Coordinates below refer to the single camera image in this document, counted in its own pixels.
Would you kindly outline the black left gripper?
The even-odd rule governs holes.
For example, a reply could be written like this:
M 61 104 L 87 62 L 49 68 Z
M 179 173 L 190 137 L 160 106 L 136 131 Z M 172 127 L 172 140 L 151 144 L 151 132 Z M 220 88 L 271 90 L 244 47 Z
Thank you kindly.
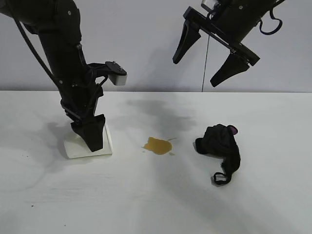
M 55 78 L 60 85 L 61 106 L 71 119 L 71 128 L 87 144 L 91 152 L 103 148 L 104 114 L 95 115 L 100 97 L 101 83 L 96 79 L 105 77 L 105 64 L 82 62 L 57 62 Z

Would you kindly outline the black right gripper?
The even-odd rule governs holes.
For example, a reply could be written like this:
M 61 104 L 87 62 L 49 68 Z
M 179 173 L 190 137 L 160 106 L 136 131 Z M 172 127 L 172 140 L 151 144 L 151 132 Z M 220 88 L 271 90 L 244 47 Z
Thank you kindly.
M 211 35 L 229 48 L 229 54 L 221 68 L 211 78 L 213 87 L 225 80 L 249 69 L 260 58 L 243 45 L 242 40 L 263 17 L 262 0 L 203 0 L 201 7 L 207 11 L 203 15 L 188 7 L 183 17 L 181 38 L 173 56 L 173 63 L 178 64 L 186 52 L 200 39 L 199 30 Z

